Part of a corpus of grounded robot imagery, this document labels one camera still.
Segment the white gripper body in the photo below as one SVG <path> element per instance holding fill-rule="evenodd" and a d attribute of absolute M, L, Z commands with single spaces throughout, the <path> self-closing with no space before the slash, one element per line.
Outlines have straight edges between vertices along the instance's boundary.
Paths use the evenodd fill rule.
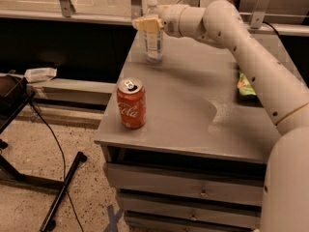
<path fill-rule="evenodd" d="M 188 5 L 176 4 L 166 10 L 161 10 L 161 21 L 164 32 L 171 37 L 180 38 L 182 36 L 180 23 L 181 15 Z"/>

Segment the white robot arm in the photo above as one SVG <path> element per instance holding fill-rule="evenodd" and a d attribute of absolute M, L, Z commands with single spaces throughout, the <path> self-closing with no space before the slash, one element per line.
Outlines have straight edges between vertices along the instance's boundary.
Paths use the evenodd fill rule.
<path fill-rule="evenodd" d="M 132 25 L 222 46 L 233 54 L 281 134 L 267 161 L 260 232 L 309 232 L 308 87 L 254 39 L 228 1 L 205 8 L 161 6 L 157 15 L 135 18 Z"/>

